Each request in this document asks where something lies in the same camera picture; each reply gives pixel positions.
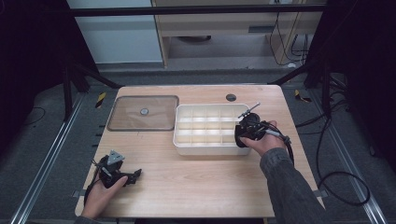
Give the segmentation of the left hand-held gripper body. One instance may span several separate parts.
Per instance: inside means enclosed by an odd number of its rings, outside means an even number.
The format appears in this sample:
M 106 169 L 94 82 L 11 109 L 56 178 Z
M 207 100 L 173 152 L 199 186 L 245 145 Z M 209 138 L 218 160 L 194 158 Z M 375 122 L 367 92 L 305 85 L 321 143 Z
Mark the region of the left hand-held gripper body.
M 95 172 L 92 183 L 95 184 L 101 181 L 107 189 L 111 188 L 123 177 L 120 168 L 124 159 L 125 157 L 120 153 L 111 150 L 109 154 L 105 155 L 99 162 L 93 161 Z

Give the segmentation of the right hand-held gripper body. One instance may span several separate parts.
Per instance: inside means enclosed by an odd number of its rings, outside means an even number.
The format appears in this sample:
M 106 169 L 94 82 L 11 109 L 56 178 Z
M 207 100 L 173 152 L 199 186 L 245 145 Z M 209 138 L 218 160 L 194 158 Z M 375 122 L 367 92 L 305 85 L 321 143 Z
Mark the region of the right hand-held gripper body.
M 255 104 L 239 116 L 240 121 L 235 126 L 234 131 L 235 138 L 246 137 L 251 140 L 259 140 L 264 137 L 268 124 L 261 121 L 258 114 L 252 112 L 259 105 L 260 103 Z

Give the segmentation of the white divided storage box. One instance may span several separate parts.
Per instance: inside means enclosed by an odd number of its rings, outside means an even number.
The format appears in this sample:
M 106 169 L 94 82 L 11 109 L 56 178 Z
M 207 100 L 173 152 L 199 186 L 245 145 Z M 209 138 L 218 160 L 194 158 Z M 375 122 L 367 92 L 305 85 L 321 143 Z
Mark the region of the white divided storage box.
M 239 147 L 235 127 L 248 110 L 244 104 L 179 105 L 173 143 L 184 156 L 246 156 L 250 149 Z

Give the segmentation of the person's right hand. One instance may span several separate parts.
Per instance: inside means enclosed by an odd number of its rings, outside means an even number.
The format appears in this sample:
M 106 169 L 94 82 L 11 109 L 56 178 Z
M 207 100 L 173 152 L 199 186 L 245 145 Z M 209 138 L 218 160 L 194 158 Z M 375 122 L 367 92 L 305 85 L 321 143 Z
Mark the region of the person's right hand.
M 286 148 L 281 138 L 268 133 L 261 140 L 252 140 L 246 137 L 241 137 L 240 140 L 247 147 L 254 149 L 261 157 L 271 149 Z

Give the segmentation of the person's left hand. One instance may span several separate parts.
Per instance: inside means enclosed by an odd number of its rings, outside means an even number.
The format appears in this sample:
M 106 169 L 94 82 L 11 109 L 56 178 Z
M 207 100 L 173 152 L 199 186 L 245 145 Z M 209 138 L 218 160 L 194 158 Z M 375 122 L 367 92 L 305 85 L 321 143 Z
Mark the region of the person's left hand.
M 97 219 L 107 208 L 110 201 L 123 188 L 127 176 L 120 178 L 112 187 L 106 188 L 103 182 L 96 177 L 93 181 L 91 191 L 85 201 L 84 208 L 81 212 L 83 217 L 89 219 Z

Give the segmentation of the clear plastic box lid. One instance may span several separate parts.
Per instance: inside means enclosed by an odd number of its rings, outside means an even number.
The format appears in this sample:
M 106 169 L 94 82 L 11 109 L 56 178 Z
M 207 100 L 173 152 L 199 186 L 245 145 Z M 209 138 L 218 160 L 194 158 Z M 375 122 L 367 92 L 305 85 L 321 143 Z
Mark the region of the clear plastic box lid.
M 173 131 L 179 99 L 176 95 L 118 97 L 107 121 L 112 132 Z

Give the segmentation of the black metal stand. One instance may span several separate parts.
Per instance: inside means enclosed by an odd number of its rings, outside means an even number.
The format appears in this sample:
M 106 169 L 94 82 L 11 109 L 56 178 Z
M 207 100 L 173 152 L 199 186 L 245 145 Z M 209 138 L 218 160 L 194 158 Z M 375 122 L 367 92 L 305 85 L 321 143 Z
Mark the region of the black metal stand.
M 304 65 L 296 68 L 286 74 L 285 76 L 269 82 L 269 85 L 281 86 L 287 81 L 299 76 L 302 73 L 307 73 L 304 85 L 310 89 L 316 87 L 321 82 L 321 108 L 324 115 L 329 118 L 331 116 L 331 105 L 330 105 L 330 81 L 331 71 L 330 64 L 324 60 L 311 60 Z
M 82 64 L 74 63 L 73 61 L 66 63 L 63 69 L 64 121 L 68 121 L 73 113 L 71 85 L 74 85 L 78 92 L 88 92 L 91 87 L 85 76 L 91 77 L 109 88 L 121 88 L 121 84 L 101 76 L 98 72 Z

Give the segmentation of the wooden desk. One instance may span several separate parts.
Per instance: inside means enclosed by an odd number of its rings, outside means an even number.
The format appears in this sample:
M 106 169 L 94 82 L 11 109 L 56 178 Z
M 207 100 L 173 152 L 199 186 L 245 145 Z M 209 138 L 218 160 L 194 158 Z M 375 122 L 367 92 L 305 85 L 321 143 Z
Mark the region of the wooden desk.
M 319 4 L 326 0 L 150 0 L 155 7 L 300 5 Z M 157 31 L 165 40 L 176 36 L 266 35 L 277 63 L 291 59 L 292 40 L 297 35 L 316 32 L 320 12 L 273 12 L 157 15 Z

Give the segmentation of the white cabinet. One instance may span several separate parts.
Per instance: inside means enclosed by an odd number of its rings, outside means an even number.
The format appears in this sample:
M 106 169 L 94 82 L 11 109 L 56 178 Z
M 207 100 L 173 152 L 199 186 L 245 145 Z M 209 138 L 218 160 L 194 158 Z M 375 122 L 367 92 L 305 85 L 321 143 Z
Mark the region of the white cabinet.
M 151 7 L 150 0 L 66 0 L 71 9 Z M 78 27 L 97 64 L 161 63 L 154 17 L 76 17 Z

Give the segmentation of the black curtain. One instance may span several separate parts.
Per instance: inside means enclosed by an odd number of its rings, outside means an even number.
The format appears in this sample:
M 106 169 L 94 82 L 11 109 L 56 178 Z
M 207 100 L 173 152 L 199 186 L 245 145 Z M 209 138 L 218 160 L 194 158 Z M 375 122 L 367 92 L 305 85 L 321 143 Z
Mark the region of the black curtain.
M 324 1 L 308 58 L 346 76 L 359 123 L 396 173 L 396 0 Z
M 61 54 L 51 35 L 59 35 L 74 60 L 96 64 L 73 18 L 41 17 L 46 9 L 68 9 L 66 0 L 0 0 L 0 154 L 17 135 L 34 99 L 63 82 Z

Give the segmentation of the aluminium floor rail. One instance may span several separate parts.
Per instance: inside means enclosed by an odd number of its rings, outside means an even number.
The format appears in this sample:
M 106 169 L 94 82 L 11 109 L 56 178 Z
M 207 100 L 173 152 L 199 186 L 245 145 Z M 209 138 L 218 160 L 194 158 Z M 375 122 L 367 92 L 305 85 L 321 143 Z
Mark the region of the aluminium floor rail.
M 59 153 L 61 152 L 64 142 L 70 133 L 70 130 L 75 123 L 78 113 L 81 109 L 81 105 L 84 101 L 85 93 L 78 93 L 75 102 L 72 104 L 72 112 L 68 119 L 66 119 L 59 132 L 57 133 L 54 141 L 52 142 L 49 152 L 43 160 L 35 178 L 23 197 L 20 205 L 12 216 L 9 224 L 25 224 L 28 219 L 35 202 L 39 197 L 44 185 L 48 179 L 48 176 L 52 170 L 54 163 L 56 162 Z
M 361 174 L 356 163 L 352 160 L 347 151 L 346 145 L 343 143 L 341 135 L 336 130 L 335 126 L 329 122 L 327 131 L 334 146 L 334 149 L 339 157 L 344 170 L 348 173 L 349 182 L 351 183 L 360 202 L 366 201 L 361 207 L 364 209 L 367 217 L 372 224 L 388 224 L 379 204 L 377 203 L 374 194 L 365 187 L 365 180 Z

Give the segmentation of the black horizontal frame bar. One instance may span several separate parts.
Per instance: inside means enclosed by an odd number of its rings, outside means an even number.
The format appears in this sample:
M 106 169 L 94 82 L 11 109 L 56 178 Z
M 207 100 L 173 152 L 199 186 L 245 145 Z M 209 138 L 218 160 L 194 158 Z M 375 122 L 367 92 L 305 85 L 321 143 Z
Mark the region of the black horizontal frame bar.
M 238 5 L 238 6 L 185 6 L 185 7 L 117 7 L 77 8 L 67 11 L 75 17 L 96 16 L 146 16 L 146 15 L 189 15 L 229 13 L 273 13 L 273 12 L 319 12 L 326 4 L 300 5 Z

